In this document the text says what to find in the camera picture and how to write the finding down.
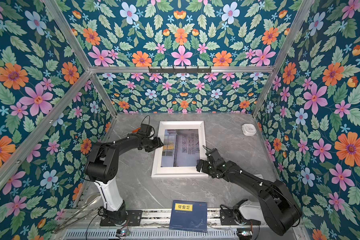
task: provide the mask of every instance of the wallpaper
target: wallpaper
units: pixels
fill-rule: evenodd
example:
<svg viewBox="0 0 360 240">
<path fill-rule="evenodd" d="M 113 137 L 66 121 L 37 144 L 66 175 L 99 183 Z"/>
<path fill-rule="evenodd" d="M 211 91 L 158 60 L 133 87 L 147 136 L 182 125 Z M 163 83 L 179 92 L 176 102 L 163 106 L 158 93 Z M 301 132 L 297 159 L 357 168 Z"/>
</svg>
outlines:
<svg viewBox="0 0 360 240">
<path fill-rule="evenodd" d="M 268 75 L 104 73 L 99 78 L 118 112 L 250 113 Z"/>
<path fill-rule="evenodd" d="M 0 1 L 0 167 L 81 73 L 43 3 Z"/>
<path fill-rule="evenodd" d="M 360 1 L 312 8 L 260 114 L 314 240 L 360 240 Z"/>
<path fill-rule="evenodd" d="M 265 66 L 301 2 L 73 0 L 64 14 L 94 66 Z"/>
<path fill-rule="evenodd" d="M 0 239 L 51 237 L 82 186 L 86 156 L 110 122 L 88 81 L 0 191 Z"/>
</svg>

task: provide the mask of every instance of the picture frame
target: picture frame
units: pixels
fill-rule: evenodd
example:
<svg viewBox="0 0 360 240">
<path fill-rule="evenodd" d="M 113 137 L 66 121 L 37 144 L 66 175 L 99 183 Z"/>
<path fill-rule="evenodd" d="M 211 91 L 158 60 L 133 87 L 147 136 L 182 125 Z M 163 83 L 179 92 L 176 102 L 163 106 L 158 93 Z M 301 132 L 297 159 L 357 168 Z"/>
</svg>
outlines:
<svg viewBox="0 0 360 240">
<path fill-rule="evenodd" d="M 208 177 L 196 170 L 207 160 L 204 121 L 161 121 L 157 136 L 164 146 L 155 150 L 152 178 Z"/>
</svg>

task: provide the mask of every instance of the metal rod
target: metal rod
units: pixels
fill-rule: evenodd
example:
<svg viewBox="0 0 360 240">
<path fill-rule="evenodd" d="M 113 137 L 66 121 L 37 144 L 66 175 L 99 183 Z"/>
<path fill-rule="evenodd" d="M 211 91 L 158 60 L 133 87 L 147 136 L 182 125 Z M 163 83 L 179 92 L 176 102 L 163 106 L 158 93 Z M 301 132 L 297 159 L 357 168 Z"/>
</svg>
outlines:
<svg viewBox="0 0 360 240">
<path fill-rule="evenodd" d="M 295 38 L 305 20 L 305 18 L 307 17 L 307 14 L 309 13 L 309 9 L 311 8 L 313 2 L 314 2 L 314 0 L 303 0 L 303 2 L 300 5 L 300 8 L 299 8 L 298 12 L 296 13 L 295 19 L 292 22 L 290 31 L 284 41 L 283 46 L 281 47 L 281 50 L 279 51 L 279 54 L 277 55 L 277 58 L 276 58 L 276 61 L 274 64 L 274 72 L 271 73 L 271 75 L 268 77 L 268 80 L 265 83 L 263 90 L 261 91 L 261 94 L 257 100 L 256 107 L 252 112 L 252 115 L 255 118 L 256 118 L 256 115 L 259 112 L 261 106 L 263 105 L 269 90 L 271 89 L 273 81 L 276 79 L 276 76 L 280 71 L 281 65 L 283 64 L 285 58 L 287 57 L 289 49 L 291 48 L 293 42 L 295 41 Z"/>
<path fill-rule="evenodd" d="M 95 88 L 97 89 L 97 92 L 99 93 L 99 96 L 103 100 L 104 104 L 107 106 L 108 111 L 110 112 L 111 116 L 113 118 L 115 118 L 117 115 L 116 109 L 115 109 L 114 105 L 112 104 L 112 102 L 109 98 L 109 95 L 107 94 L 104 86 L 101 84 L 99 77 L 96 74 L 92 74 L 91 81 L 92 81 L 93 85 L 95 86 Z"/>
<path fill-rule="evenodd" d="M 18 170 L 21 163 L 31 153 L 36 144 L 44 137 L 46 132 L 56 121 L 64 109 L 71 103 L 73 97 L 84 87 L 90 77 L 89 71 L 85 71 L 75 84 L 66 92 L 60 101 L 43 118 L 36 128 L 20 144 L 10 158 L 0 167 L 0 190 Z"/>
<path fill-rule="evenodd" d="M 84 70 L 88 70 L 91 67 L 91 63 L 89 62 L 84 50 L 81 48 L 81 45 L 77 41 L 76 36 L 73 35 L 72 28 L 69 26 L 67 19 L 62 14 L 60 7 L 55 0 L 44 0 L 43 2 L 48 8 L 48 11 L 51 13 L 52 18 L 55 20 L 65 39 L 67 40 L 67 43 L 76 54 L 80 64 Z"/>
<path fill-rule="evenodd" d="M 274 67 L 272 66 L 234 66 L 234 67 L 199 67 L 199 73 L 272 73 Z M 118 66 L 108 66 L 108 67 L 91 67 L 91 73 L 195 73 L 197 67 L 118 67 Z"/>
</svg>

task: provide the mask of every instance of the white picture frame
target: white picture frame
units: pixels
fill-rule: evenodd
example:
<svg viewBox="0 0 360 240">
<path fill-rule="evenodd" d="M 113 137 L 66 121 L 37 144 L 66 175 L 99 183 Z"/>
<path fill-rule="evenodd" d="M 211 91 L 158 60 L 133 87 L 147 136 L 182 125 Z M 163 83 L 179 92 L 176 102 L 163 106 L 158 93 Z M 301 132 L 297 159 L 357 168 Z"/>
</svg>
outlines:
<svg viewBox="0 0 360 240">
<path fill-rule="evenodd" d="M 161 121 L 157 136 L 163 141 L 165 130 L 197 129 L 199 140 L 199 154 L 202 160 L 206 159 L 204 121 Z M 208 177 L 207 174 L 198 172 L 193 167 L 162 167 L 163 147 L 155 150 L 152 178 L 184 178 L 184 177 Z"/>
</svg>

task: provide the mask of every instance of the book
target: book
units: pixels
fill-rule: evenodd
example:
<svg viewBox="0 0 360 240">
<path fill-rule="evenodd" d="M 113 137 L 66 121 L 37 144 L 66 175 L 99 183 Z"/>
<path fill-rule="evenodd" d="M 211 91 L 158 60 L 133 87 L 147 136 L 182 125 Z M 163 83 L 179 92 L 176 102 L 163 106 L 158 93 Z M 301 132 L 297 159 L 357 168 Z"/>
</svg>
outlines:
<svg viewBox="0 0 360 240">
<path fill-rule="evenodd" d="M 174 200 L 172 203 L 169 229 L 207 232 L 206 213 L 206 202 Z"/>
</svg>

